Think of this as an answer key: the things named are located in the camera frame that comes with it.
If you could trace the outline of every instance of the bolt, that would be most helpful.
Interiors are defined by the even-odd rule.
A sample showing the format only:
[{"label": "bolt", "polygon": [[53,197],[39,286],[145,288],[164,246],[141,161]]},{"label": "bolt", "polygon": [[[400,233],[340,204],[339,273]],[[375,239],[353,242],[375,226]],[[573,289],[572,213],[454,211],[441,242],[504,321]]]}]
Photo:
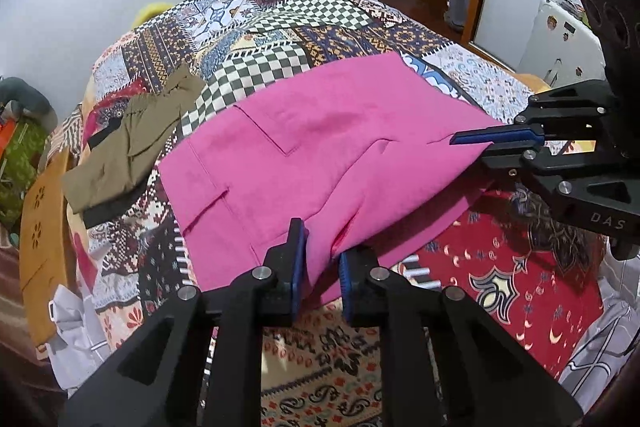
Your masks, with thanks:
[{"label": "bolt", "polygon": [[369,275],[374,281],[383,281],[389,278],[389,270],[383,268],[382,266],[376,266],[375,268],[371,269]]},{"label": "bolt", "polygon": [[254,276],[254,279],[261,281],[263,279],[268,279],[271,277],[271,268],[268,266],[256,266],[253,270],[251,270],[251,275]]},{"label": "bolt", "polygon": [[183,301],[188,301],[189,299],[193,299],[198,291],[193,286],[183,286],[178,290],[178,297]]},{"label": "bolt", "polygon": [[573,189],[574,188],[570,182],[560,182],[558,184],[558,192],[561,194],[570,194]]},{"label": "bolt", "polygon": [[462,301],[466,293],[460,286],[447,286],[444,288],[444,295],[452,301]]}]

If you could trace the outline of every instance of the patchwork bedspread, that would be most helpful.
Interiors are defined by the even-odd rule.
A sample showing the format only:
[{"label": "patchwork bedspread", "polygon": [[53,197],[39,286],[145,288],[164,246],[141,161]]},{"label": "patchwork bedspread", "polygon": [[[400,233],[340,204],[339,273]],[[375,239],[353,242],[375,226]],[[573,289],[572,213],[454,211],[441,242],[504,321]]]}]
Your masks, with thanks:
[{"label": "patchwork bedspread", "polygon": [[[527,104],[530,91],[505,71],[376,0],[185,0],[99,57],[84,100],[51,137],[50,154],[68,145],[84,161],[86,140],[122,114],[135,93],[159,92],[183,62],[207,85],[159,159],[256,90],[332,60],[388,51],[434,89],[505,123]],[[87,230],[68,209],[79,266],[111,349],[169,293],[197,284],[157,165],[142,197],[113,221]],[[340,309],[338,299],[303,315],[294,330],[266,331],[263,424],[382,423],[378,333],[348,327]]]}]

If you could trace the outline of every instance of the pink garment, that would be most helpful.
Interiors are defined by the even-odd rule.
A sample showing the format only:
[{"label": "pink garment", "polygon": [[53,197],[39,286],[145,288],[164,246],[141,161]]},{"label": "pink garment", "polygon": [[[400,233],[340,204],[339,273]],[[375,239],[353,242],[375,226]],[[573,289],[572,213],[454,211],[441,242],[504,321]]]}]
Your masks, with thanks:
[{"label": "pink garment", "polygon": [[458,177],[487,147],[449,139],[497,124],[397,54],[348,58],[228,108],[159,170],[203,291],[261,264],[291,217],[308,229],[313,286],[333,256],[394,223],[398,233],[376,238],[387,266],[448,227],[484,188]]}]

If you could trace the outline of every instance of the pocket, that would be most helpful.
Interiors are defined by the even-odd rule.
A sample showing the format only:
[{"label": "pocket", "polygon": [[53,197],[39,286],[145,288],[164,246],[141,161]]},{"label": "pocket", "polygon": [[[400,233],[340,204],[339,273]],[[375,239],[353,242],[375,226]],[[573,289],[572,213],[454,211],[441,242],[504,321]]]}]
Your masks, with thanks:
[{"label": "pocket", "polygon": [[285,156],[288,156],[299,146],[300,140],[286,124],[277,122],[255,107],[234,105],[233,108],[253,123],[258,131]]}]

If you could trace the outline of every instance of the olive green garment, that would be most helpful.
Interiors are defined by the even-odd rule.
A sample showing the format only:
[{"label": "olive green garment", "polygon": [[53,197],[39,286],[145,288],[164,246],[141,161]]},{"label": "olive green garment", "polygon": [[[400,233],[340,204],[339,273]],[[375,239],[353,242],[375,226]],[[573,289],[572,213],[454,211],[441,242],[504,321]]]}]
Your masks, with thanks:
[{"label": "olive green garment", "polygon": [[204,85],[183,64],[169,75],[162,92],[132,97],[119,129],[63,176],[63,191],[74,213],[129,192],[146,178]]}]

